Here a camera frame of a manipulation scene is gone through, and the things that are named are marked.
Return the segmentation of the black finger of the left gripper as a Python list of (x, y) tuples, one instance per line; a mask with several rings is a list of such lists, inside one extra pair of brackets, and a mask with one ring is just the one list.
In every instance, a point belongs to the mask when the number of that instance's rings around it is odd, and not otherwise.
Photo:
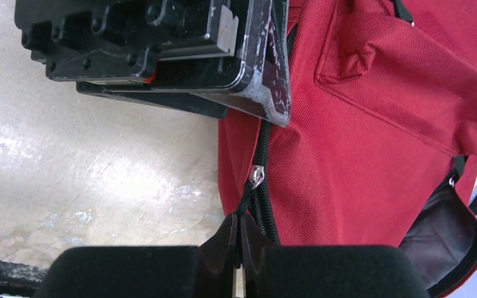
[(247, 1), (245, 27), (238, 33), (240, 68), (223, 90), (197, 96), (285, 127), (291, 115), (287, 1)]

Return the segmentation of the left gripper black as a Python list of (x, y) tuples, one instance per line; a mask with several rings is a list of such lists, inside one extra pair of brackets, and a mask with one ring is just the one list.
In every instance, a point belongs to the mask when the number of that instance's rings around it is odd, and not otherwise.
[(262, 1), (16, 1), (14, 22), (52, 81), (214, 119), (229, 108), (189, 93), (126, 91), (238, 91), (263, 48)]

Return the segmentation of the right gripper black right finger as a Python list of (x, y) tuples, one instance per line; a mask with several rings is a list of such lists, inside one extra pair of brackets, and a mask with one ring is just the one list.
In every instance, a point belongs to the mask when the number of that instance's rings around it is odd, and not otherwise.
[(391, 246), (281, 246), (240, 216), (246, 297), (428, 297), (408, 257)]

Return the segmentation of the red backpack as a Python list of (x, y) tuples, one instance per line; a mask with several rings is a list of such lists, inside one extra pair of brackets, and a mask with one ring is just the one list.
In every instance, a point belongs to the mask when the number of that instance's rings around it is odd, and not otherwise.
[(477, 270), (477, 1), (290, 1), (286, 127), (232, 111), (218, 187), (253, 166), (284, 245), (389, 245), (432, 297)]

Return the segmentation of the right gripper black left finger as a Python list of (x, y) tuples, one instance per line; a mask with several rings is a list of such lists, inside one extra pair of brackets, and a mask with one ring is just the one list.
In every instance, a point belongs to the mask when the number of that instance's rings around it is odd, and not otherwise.
[(49, 267), (35, 297), (234, 297), (238, 217), (200, 246), (82, 246)]

